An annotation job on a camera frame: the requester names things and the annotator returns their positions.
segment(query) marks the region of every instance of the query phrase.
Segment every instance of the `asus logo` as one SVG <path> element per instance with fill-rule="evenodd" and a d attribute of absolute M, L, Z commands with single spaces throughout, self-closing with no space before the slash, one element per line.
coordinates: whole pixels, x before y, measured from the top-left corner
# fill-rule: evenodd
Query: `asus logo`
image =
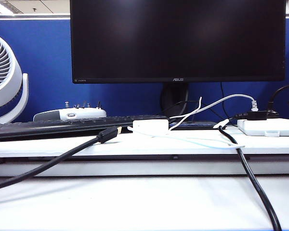
<path fill-rule="evenodd" d="M 173 81 L 184 81 L 184 78 L 174 78 Z"/>

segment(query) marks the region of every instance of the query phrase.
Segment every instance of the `power strip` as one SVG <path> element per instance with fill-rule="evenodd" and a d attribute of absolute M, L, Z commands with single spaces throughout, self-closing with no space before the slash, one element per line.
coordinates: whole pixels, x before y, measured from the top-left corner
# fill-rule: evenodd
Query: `power strip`
<path fill-rule="evenodd" d="M 248 136 L 289 136 L 289 119 L 240 119 L 237 121 L 237 127 Z"/>

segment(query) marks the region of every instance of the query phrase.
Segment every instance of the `monitor stand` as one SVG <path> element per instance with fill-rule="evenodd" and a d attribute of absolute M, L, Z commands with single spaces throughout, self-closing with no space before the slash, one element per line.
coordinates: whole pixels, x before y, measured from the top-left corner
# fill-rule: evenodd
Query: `monitor stand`
<path fill-rule="evenodd" d="M 188 83 L 163 83 L 160 108 L 167 117 L 183 115 L 187 110 Z"/>

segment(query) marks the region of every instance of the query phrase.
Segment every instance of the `blue fabric panel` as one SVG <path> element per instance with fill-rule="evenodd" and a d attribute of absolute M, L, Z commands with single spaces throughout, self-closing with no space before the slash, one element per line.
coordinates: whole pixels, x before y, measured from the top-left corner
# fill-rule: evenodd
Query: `blue fabric panel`
<path fill-rule="evenodd" d="M 289 84 L 289 19 L 286 34 L 286 80 L 280 82 L 223 83 L 226 95 L 249 94 L 265 109 L 270 95 L 279 87 Z M 22 71 L 29 74 L 29 101 L 16 121 L 31 121 L 39 112 L 64 108 L 64 102 L 93 106 L 102 102 L 109 116 L 156 114 L 162 84 L 83 84 L 72 83 L 69 20 L 13 20 L 0 21 L 0 37 L 13 49 Z M 220 83 L 191 83 L 190 100 L 203 97 L 211 103 L 222 96 Z M 276 99 L 276 110 L 289 117 L 289 90 Z M 230 116 L 250 109 L 247 99 L 225 102 Z M 213 108 L 224 116 L 221 105 Z M 210 111 L 195 119 L 219 120 Z"/>

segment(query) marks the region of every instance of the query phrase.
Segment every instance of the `ceiling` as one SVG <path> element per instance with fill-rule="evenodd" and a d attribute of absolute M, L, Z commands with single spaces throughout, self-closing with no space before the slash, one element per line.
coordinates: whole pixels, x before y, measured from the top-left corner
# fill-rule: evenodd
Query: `ceiling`
<path fill-rule="evenodd" d="M 0 0 L 14 14 L 69 14 L 69 0 Z"/>

